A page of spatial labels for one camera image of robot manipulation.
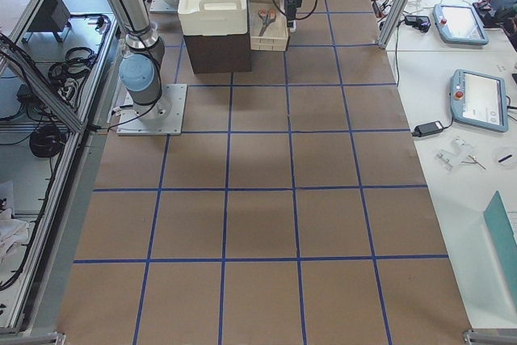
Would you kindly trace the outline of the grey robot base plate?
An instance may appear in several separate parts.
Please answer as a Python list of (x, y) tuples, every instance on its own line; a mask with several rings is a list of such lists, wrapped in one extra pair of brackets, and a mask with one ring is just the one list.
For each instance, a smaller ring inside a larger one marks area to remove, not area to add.
[(156, 105), (141, 116), (147, 107), (134, 105), (127, 92), (124, 103), (131, 107), (121, 112), (120, 120), (123, 123), (116, 127), (116, 133), (120, 136), (180, 135), (186, 99), (186, 84), (166, 84)]

